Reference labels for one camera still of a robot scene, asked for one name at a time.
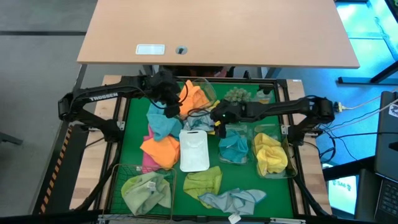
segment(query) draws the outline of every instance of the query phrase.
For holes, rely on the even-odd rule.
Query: crumpled towel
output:
[[[233,130],[229,129],[226,132],[226,137],[220,140],[218,144],[220,147],[220,154],[225,159],[241,163],[248,154],[248,140]]]
[[[190,80],[187,80],[185,84],[188,88],[188,95],[187,98],[182,102],[182,106],[180,106],[180,116],[183,119],[187,117],[188,111],[194,108],[202,108],[210,103],[205,92],[200,89],[200,86],[194,86]],[[180,99],[184,99],[185,95],[187,94],[187,88],[184,85],[180,93]]]
[[[210,118],[210,114],[207,111],[200,111],[197,113],[192,113],[192,115],[198,116],[201,114],[206,114],[198,117],[189,116],[184,121],[184,130],[187,131],[214,131],[214,121]]]
[[[160,141],[155,141],[154,138],[146,140],[141,149],[164,169],[173,167],[180,157],[180,143],[171,136]]]
[[[198,198],[200,201],[223,212],[237,213],[238,215],[253,215],[254,206],[266,195],[261,190],[241,190],[237,188],[221,195],[205,193]]]
[[[258,169],[262,176],[267,173],[280,173],[287,166],[287,156],[280,142],[264,133],[254,138]]]
[[[161,102],[157,102],[156,105],[161,108],[165,107]],[[155,133],[154,139],[156,141],[162,140],[169,134],[178,139],[182,124],[177,118],[167,118],[166,115],[164,115],[164,109],[159,109],[153,104],[150,104],[147,118],[150,128],[152,128]]]
[[[149,182],[154,182],[154,191],[148,188]],[[122,198],[134,215],[144,215],[156,204],[171,208],[172,196],[170,184],[164,176],[155,172],[132,177],[123,184]]]
[[[222,178],[223,173],[218,166],[202,172],[189,173],[185,177],[183,191],[196,200],[199,200],[198,196],[205,193],[213,193],[216,195],[220,191]],[[211,206],[205,202],[201,201],[201,204],[206,208],[211,208]]]
[[[152,129],[148,124],[148,135],[144,136],[144,141],[150,140],[153,137],[154,137],[154,132],[152,131]],[[146,152],[144,152],[144,154],[142,155],[142,166],[145,167],[142,169],[142,173],[144,174],[151,171],[157,171],[158,169],[160,169],[160,166]]]

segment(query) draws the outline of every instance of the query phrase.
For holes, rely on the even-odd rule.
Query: white cable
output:
[[[358,123],[358,122],[363,121],[363,120],[365,120],[365,119],[368,119],[368,118],[370,118],[371,116],[373,116],[373,115],[375,115],[375,114],[378,114],[378,113],[384,111],[385,109],[389,108],[391,105],[393,105],[394,103],[397,103],[397,102],[398,102],[398,99],[394,100],[393,102],[391,102],[391,103],[388,104],[387,106],[385,106],[385,107],[383,107],[383,108],[381,108],[381,109],[375,111],[374,113],[370,114],[369,116],[367,116],[367,117],[365,117],[365,118],[362,118],[362,119],[357,120],[357,121],[355,121],[355,122],[353,122],[353,123],[350,123],[350,124],[342,125],[342,126],[340,126],[340,127],[338,127],[338,128],[330,129],[329,131],[334,131],[334,130],[337,130],[337,129],[340,129],[340,128],[343,128],[343,127],[347,127],[347,126],[349,126],[349,125]]]
[[[391,90],[390,92],[394,92],[394,91],[396,91],[396,90],[398,90],[398,88],[395,88],[395,89]],[[342,106],[342,109],[343,109],[343,110],[353,110],[353,109],[359,108],[359,107],[361,107],[361,106],[364,106],[364,105],[366,105],[366,104],[368,104],[368,103],[370,103],[370,102],[372,102],[372,101],[374,101],[374,100],[377,100],[377,99],[380,98],[380,97],[381,97],[381,95],[379,95],[379,96],[377,96],[377,97],[375,97],[375,98],[373,98],[373,99],[371,99],[371,100],[369,100],[369,101],[366,101],[365,103],[362,103],[362,104],[360,104],[360,105],[358,105],[358,106],[354,106],[354,107],[352,107],[352,108],[348,108],[348,107]]]

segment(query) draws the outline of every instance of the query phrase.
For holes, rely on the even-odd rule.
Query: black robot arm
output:
[[[212,109],[210,117],[216,122],[216,134],[225,138],[225,125],[229,123],[260,121],[267,116],[282,114],[304,114],[307,117],[297,125],[288,128],[289,143],[299,146],[303,144],[305,133],[311,132],[319,124],[327,124],[335,119],[333,103],[317,96],[308,96],[298,100],[262,104],[260,102],[231,103],[227,100]]]
[[[103,132],[105,141],[117,142],[123,134],[117,122],[113,119],[102,119],[84,110],[84,105],[119,96],[126,98],[144,96],[155,102],[166,104],[164,113],[171,118],[180,113],[180,103],[178,102],[180,98],[177,95],[180,91],[178,83],[168,72],[159,72],[154,76],[122,77],[117,84],[79,89],[66,94],[58,102],[58,116],[64,121],[80,121],[88,126],[98,128]]]

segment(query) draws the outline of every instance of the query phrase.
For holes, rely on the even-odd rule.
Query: pink cloth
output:
[[[151,138],[154,137],[154,132],[152,131],[152,129],[150,128],[149,124],[148,124],[148,136],[144,136],[144,141],[146,140],[150,140]],[[158,165],[153,158],[151,158],[150,155],[148,155],[148,153],[144,152],[144,155],[142,157],[142,173],[146,174],[148,172],[152,172],[152,171],[156,171],[158,169],[160,169],[160,165]]]

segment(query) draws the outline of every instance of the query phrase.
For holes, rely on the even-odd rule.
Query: lime green towel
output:
[[[198,196],[204,193],[218,195],[222,177],[223,173],[218,166],[202,172],[189,173],[184,180],[183,190],[196,200],[199,200]],[[205,202],[200,203],[206,208],[212,208]]]
[[[156,172],[128,179],[123,184],[121,193],[124,202],[134,215],[144,215],[156,204],[171,208],[170,184],[162,174]]]

